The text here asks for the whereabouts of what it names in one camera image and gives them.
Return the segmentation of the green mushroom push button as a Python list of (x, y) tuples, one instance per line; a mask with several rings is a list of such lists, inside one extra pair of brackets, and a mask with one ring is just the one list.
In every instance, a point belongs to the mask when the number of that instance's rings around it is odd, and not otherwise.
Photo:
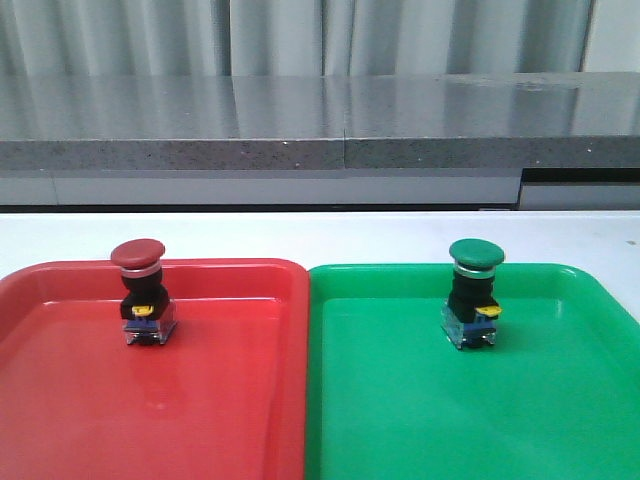
[(442, 328), (458, 350), (496, 342), (496, 322), (502, 308), (493, 297), (496, 269), (504, 250), (487, 240), (465, 238), (453, 242), (452, 286), (442, 309)]

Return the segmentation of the red mushroom push button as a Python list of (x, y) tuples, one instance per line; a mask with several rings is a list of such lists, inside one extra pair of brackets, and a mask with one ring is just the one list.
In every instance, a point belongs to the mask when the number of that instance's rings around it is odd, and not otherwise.
[(142, 238), (124, 242), (110, 254), (128, 291), (120, 303), (128, 345), (165, 345), (177, 325), (175, 302), (163, 285), (164, 253), (163, 243)]

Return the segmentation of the red plastic tray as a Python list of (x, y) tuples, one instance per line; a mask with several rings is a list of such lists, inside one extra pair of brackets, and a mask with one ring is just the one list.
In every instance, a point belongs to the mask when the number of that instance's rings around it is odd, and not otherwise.
[(300, 479), (309, 277), (276, 259), (167, 260), (178, 324), (128, 345), (106, 261), (1, 283), (5, 479)]

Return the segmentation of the grey stone counter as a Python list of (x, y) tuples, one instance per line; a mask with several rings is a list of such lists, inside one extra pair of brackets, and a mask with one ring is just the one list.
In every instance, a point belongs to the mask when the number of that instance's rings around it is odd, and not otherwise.
[(1, 80), (5, 212), (638, 206), (635, 73)]

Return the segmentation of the green plastic tray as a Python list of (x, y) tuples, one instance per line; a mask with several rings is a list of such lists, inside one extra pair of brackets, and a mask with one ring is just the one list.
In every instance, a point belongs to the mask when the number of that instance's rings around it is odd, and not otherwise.
[(639, 326), (589, 274), (506, 264), (494, 346), (444, 334), (448, 264), (311, 271), (309, 479), (635, 479)]

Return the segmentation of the white pleated curtain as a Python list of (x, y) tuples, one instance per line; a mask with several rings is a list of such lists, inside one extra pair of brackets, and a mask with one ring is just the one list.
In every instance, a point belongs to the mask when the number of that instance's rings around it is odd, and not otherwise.
[(635, 72), (635, 1), (5, 1), (5, 75)]

